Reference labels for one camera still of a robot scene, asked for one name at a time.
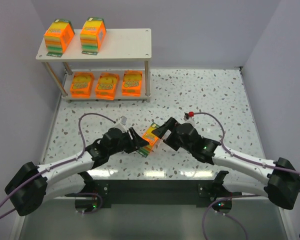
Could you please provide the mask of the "multicolour sponge pack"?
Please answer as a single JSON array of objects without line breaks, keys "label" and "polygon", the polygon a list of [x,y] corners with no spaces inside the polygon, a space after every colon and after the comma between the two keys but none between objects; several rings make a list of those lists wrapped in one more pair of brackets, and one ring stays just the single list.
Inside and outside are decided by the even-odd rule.
[{"label": "multicolour sponge pack", "polygon": [[142,138],[148,142],[147,146],[141,147],[137,152],[143,157],[147,158],[161,143],[161,139],[155,136],[152,131],[159,128],[160,125],[153,122],[142,135]]},{"label": "multicolour sponge pack", "polygon": [[74,35],[75,31],[70,20],[55,19],[43,36],[47,55],[61,57],[66,52]]},{"label": "multicolour sponge pack", "polygon": [[80,32],[80,43],[83,54],[96,55],[99,53],[107,29],[103,18],[89,17]]}]

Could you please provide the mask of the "orange round sponge box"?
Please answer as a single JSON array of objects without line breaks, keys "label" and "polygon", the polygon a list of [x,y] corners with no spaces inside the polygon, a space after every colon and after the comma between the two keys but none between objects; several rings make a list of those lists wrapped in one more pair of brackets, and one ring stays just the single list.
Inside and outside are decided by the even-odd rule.
[{"label": "orange round sponge box", "polygon": [[138,70],[126,70],[123,74],[121,92],[123,96],[139,97],[142,89],[143,73]]},{"label": "orange round sponge box", "polygon": [[96,97],[102,100],[113,101],[119,80],[120,76],[116,73],[102,72],[94,90]]},{"label": "orange round sponge box", "polygon": [[70,93],[73,98],[89,98],[94,83],[92,72],[75,72],[70,85]]}]

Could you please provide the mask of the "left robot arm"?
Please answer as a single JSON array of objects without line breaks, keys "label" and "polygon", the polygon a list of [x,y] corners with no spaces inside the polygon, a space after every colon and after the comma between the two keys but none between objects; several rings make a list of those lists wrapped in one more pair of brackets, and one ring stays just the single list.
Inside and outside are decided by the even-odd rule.
[{"label": "left robot arm", "polygon": [[55,162],[34,165],[25,163],[4,191],[19,216],[26,216],[43,203],[48,196],[48,188],[67,177],[95,169],[107,163],[110,156],[117,153],[133,153],[149,143],[131,127],[123,132],[110,128],[102,138],[84,147],[83,152]]}]

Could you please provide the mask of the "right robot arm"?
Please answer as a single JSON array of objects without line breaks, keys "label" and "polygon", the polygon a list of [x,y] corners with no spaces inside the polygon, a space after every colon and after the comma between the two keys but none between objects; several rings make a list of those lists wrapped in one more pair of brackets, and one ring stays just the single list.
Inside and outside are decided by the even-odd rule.
[{"label": "right robot arm", "polygon": [[227,149],[221,141],[201,136],[191,118],[179,123],[171,117],[152,133],[163,139],[170,148],[175,151],[182,148],[201,163],[226,167],[243,174],[243,180],[231,178],[227,173],[222,176],[222,187],[228,192],[264,196],[278,207],[286,210],[294,208],[300,192],[300,175],[289,160],[240,155],[236,150]]}]

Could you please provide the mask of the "white two-tier shelf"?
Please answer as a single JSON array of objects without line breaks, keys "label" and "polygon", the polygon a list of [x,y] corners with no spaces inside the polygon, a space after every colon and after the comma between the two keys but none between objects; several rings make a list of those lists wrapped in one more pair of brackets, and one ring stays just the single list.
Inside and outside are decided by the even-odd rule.
[{"label": "white two-tier shelf", "polygon": [[108,29],[101,50],[96,55],[83,54],[80,41],[80,29],[75,30],[69,47],[62,56],[50,56],[45,43],[41,43],[36,60],[41,62],[50,74],[61,97],[67,101],[75,101],[70,93],[70,87],[76,72],[89,72],[96,79],[103,72],[118,74],[121,78],[125,70],[132,70],[130,62],[142,62],[141,93],[139,96],[122,94],[119,82],[116,88],[115,100],[150,101],[151,74],[149,62],[152,58],[152,31],[149,28],[119,28]]}]

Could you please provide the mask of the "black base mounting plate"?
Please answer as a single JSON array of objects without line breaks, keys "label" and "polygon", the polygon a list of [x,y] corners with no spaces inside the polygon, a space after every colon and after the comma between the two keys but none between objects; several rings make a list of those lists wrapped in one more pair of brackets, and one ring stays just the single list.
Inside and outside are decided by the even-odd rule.
[{"label": "black base mounting plate", "polygon": [[207,207],[217,198],[232,193],[214,180],[95,180],[82,193],[97,193],[102,206],[195,205]]}]

